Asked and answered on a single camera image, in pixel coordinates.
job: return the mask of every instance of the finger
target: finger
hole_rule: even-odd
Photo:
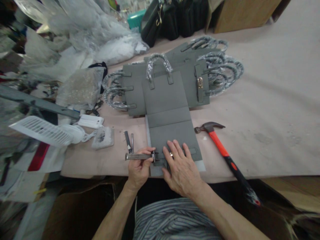
[[[145,147],[145,148],[141,148],[141,149],[139,149],[138,151],[137,151],[137,153],[138,154],[140,154],[140,153],[142,153],[143,151],[148,151],[148,152],[152,152],[152,151],[154,151],[154,150],[156,150],[156,148],[155,147]]]
[[[174,164],[174,161],[173,161],[173,158],[171,157],[168,149],[167,149],[166,147],[163,147],[163,148],[162,148],[162,151],[163,151],[164,156],[166,157],[166,160],[167,160],[170,168],[172,168],[172,166],[173,166],[173,164]]]
[[[176,147],[176,149],[177,149],[177,151],[178,151],[178,153],[179,153],[179,156],[180,156],[181,158],[183,158],[183,157],[184,157],[184,153],[183,153],[183,151],[182,151],[182,149],[181,149],[178,141],[177,141],[177,140],[173,140],[173,144],[174,144],[174,146]]]
[[[137,152],[137,154],[151,154],[151,152],[146,149],[143,149],[143,150],[140,150],[139,152]]]
[[[166,181],[166,183],[169,185],[169,187],[171,188],[172,186],[172,179],[171,179],[171,175],[169,173],[169,171],[165,168],[162,168],[161,169],[162,172],[163,172],[163,178],[164,180]]]
[[[137,168],[141,165],[141,160],[130,160],[129,168]]]
[[[186,144],[186,143],[183,143],[182,146],[183,146],[184,152],[186,153],[186,157],[187,157],[187,158],[192,158],[192,157],[191,157],[190,150],[189,150],[187,144]]]
[[[148,158],[148,159],[144,160],[143,164],[142,164],[142,170],[148,171],[152,162],[153,162],[153,158]]]
[[[171,141],[167,141],[167,144],[170,148],[173,158],[177,159],[179,157],[179,153],[178,153],[178,150],[176,149],[176,146]]]

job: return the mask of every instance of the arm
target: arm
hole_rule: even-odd
[[[177,140],[168,141],[167,144],[173,158],[168,149],[163,147],[171,169],[171,175],[167,169],[162,169],[164,180],[173,191],[190,198],[209,217],[224,239],[269,239],[201,180],[185,143],[183,148],[186,155]]]
[[[155,148],[147,147],[139,150],[137,154],[151,154]],[[149,177],[152,158],[147,160],[131,160],[129,162],[129,177],[118,199],[100,224],[93,240],[121,239],[130,209],[138,190]]]

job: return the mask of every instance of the work table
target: work table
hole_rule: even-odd
[[[216,133],[247,178],[320,174],[319,55],[313,53],[318,39],[309,28],[304,28],[302,36],[297,31],[301,19],[293,15],[289,6],[273,25],[211,34],[229,41],[226,54],[242,61],[245,71],[225,93],[211,98],[210,105],[191,109],[192,123],[198,127],[214,121],[226,126],[216,129]],[[161,40],[149,54],[167,52],[201,35],[203,30],[190,38]],[[108,73],[143,57],[112,66]],[[129,117],[127,112],[114,110],[106,103],[99,113],[105,119],[103,125],[115,130],[114,145],[97,151],[91,148],[92,140],[70,145],[61,171],[63,176],[126,176],[124,131],[134,134],[135,151],[147,146],[144,116]],[[209,135],[201,132],[196,136],[206,167],[201,172],[203,180],[233,180]]]

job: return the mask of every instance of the metal punch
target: metal punch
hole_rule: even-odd
[[[152,151],[151,154],[136,154],[136,153],[126,153],[125,160],[146,160],[148,158],[152,158],[153,161],[158,161],[159,159],[156,159],[156,155],[158,152]]]

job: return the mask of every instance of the metal rod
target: metal rod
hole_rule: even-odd
[[[131,133],[131,148],[132,148],[132,153],[134,153],[134,150],[133,150],[133,133]]]
[[[7,86],[0,86],[0,97],[15,101],[15,102],[23,103],[28,106],[44,109],[49,112],[61,114],[70,118],[74,118],[76,120],[80,118],[80,115],[79,115],[80,113],[76,111],[70,110],[65,107],[61,107],[57,104],[31,96],[24,92],[19,92],[18,90],[15,90]]]
[[[127,142],[127,148],[129,153],[132,153],[132,148],[131,148],[131,144],[130,144],[130,139],[129,139],[129,135],[128,135],[128,131],[124,132],[124,135],[126,136],[126,142]]]
[[[153,157],[152,154],[126,153],[126,160],[145,160],[151,157]]]

